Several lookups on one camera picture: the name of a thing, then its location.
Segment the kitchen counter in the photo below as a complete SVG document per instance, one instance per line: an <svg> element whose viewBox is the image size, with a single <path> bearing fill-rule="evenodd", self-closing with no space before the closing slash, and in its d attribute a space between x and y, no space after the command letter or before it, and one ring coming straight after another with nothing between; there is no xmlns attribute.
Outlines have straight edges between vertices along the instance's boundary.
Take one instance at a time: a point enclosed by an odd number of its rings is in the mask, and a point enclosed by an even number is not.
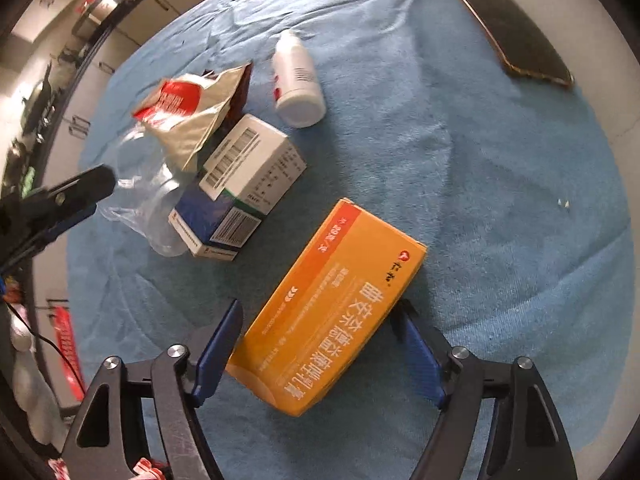
<svg viewBox="0 0 640 480"><path fill-rule="evenodd" d="M92 34L91 38L86 42L84 48L85 54L82 57L82 61L76 72L74 73L71 81L66 86L65 90L56 98L56 110L50 118L49 126L44 130L44 141L34 150L31 156L30 166L35 170L33 179L33 189L43 185L43 179L52 147L56 140L56 134L60 129L60 124L63 121L65 111L78 88L78 84L81 81L83 75L92 63L96 53L107 40L109 35L116 29L117 25L124 20L142 0L124 1L110 13L109 16L98 26L96 31ZM34 280L33 280L33 263L31 260L24 262L18 272L15 273L15 277L22 284L24 292L24 306L27 309L29 324L38 330L38 319L36 316L36 304L34 300ZM51 385L50 374L48 373L46 361L44 358L44 352L42 349L42 342L39 339L35 340L36 344L36 360L38 367L42 372L47 383ZM69 415L73 412L63 413L63 415Z"/></svg>

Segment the white plastic container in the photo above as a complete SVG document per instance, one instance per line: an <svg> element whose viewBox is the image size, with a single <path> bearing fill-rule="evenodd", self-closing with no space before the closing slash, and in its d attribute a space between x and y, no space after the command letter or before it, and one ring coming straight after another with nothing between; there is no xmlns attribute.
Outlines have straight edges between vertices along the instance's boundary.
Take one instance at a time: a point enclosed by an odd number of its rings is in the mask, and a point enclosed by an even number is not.
<svg viewBox="0 0 640 480"><path fill-rule="evenodd" d="M276 111L295 128L316 124L326 113L322 89L309 52L289 29L283 30L271 60Z"/></svg>

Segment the black cable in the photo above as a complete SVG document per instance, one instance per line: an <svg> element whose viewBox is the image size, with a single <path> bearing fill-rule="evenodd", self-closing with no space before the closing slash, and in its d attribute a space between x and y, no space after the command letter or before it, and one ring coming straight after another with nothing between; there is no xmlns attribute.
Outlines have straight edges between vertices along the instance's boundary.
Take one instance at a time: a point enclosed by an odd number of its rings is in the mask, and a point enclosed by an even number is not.
<svg viewBox="0 0 640 480"><path fill-rule="evenodd" d="M67 359L66 356L62 353L62 350L60 350L60 348L58 348L58 346L52 340L47 339L43 335L40 335L40 334L34 332L31 329L31 327L28 325L28 323L22 318L22 316L20 314L18 314L18 311L14 308L14 306L11 303L5 302L5 305L7 307L9 307L9 310L14 313L14 316L17 317L25 327L27 327L27 330L31 333L31 335L33 335L34 337L37 337L41 341L44 341L46 344L50 345L56 352L58 352L58 354L60 354L60 357L62 357L62 360L71 369L74 377L76 378L76 381L78 381L78 386L80 386L80 389L82 390L82 394L83 395L86 394L86 390L84 389L84 385L82 383L82 380L80 379L80 377L76 373L76 369L73 367L73 365L71 364L69 359Z"/></svg>

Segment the blue towel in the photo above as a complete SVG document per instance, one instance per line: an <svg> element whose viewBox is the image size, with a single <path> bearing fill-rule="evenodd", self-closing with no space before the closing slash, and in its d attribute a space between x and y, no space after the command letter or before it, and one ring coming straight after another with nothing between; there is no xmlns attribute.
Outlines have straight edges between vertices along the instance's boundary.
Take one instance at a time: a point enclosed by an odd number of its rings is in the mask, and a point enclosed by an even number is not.
<svg viewBox="0 0 640 480"><path fill-rule="evenodd" d="M311 52L328 106L304 130L286 127L271 97L284 28ZM246 111L287 132L308 169L232 263L163 258L100 215L72 229L84 373L114 353L154 357L229 296L244 304L246 328L346 196L428 245L406 292L422 316L481 358L530 356L574 450L596 437L627 352L634 258L620 176L579 89L509 78L459 0L207 0L112 76L82 165L100 161L161 77L248 59ZM414 393L384 324L300 418L228 376L198 415L230 480L388 480L409 477L437 411ZM481 418L465 479L479 467L490 406Z"/></svg>

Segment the clear plastic bag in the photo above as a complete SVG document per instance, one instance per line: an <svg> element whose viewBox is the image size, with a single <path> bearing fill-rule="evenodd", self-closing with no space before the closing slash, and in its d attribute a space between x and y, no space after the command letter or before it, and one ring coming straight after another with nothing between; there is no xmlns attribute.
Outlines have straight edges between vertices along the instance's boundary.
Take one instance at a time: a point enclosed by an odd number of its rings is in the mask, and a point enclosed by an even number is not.
<svg viewBox="0 0 640 480"><path fill-rule="evenodd" d="M109 144L100 163L116 175L113 194L98 204L100 213L139 232L162 256L183 254L187 246L168 218L194 174L172 168L158 140L141 124Z"/></svg>

